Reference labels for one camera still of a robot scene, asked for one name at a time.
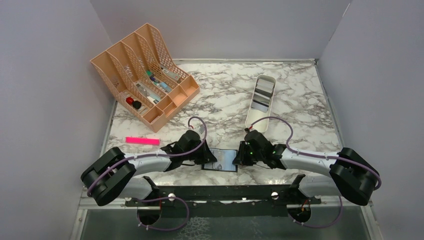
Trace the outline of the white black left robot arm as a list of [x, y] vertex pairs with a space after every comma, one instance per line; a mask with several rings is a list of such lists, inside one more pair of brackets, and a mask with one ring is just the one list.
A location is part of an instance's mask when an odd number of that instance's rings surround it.
[[157, 200], [157, 187], [146, 177], [151, 172], [169, 172], [179, 168], [184, 161], [196, 165], [215, 163], [217, 158], [205, 139], [187, 130], [178, 141], [161, 147], [155, 152], [126, 157], [113, 147], [90, 165], [80, 176], [87, 195], [98, 206], [105, 206], [116, 198], [138, 198], [144, 205]]

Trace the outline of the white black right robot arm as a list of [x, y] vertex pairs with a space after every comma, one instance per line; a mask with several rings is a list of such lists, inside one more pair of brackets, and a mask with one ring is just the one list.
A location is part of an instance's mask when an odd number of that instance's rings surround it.
[[248, 132], [240, 142], [234, 165], [253, 166], [263, 162], [271, 169], [303, 170], [316, 173], [304, 177], [288, 190], [289, 199], [300, 204], [308, 197], [340, 196], [366, 206], [381, 185], [378, 171], [351, 148], [338, 152], [302, 151], [288, 144], [272, 144], [257, 130]]

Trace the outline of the black leather card holder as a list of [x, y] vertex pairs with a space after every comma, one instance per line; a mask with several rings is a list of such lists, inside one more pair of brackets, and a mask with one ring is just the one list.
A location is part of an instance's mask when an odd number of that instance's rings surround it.
[[238, 171], [238, 166], [233, 164], [237, 156], [237, 150], [211, 148], [210, 151], [217, 161], [203, 164], [201, 166], [202, 170], [234, 173]]

